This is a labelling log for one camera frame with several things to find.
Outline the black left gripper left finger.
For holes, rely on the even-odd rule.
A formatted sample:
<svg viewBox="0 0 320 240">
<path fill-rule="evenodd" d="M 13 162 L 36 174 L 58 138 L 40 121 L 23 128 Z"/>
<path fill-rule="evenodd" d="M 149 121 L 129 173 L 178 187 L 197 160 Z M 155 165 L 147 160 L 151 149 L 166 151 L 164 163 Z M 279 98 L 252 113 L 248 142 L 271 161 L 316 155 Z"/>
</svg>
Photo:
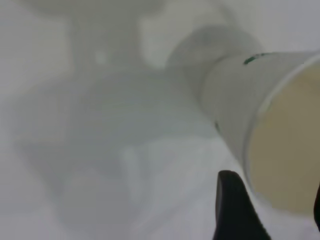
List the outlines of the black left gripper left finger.
<svg viewBox="0 0 320 240">
<path fill-rule="evenodd" d="M 221 170 L 217 176 L 214 240 L 270 240 L 241 177 Z"/>
</svg>

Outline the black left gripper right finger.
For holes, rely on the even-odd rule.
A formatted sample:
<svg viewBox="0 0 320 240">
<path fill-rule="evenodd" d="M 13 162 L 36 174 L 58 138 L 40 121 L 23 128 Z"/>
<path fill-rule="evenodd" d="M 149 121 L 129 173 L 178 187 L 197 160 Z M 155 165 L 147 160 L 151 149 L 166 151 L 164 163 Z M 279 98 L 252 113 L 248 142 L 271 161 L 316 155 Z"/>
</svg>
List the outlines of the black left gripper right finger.
<svg viewBox="0 0 320 240">
<path fill-rule="evenodd" d="M 318 186 L 316 198 L 313 206 L 313 218 L 314 222 L 320 232 L 320 185 Z"/>
</svg>

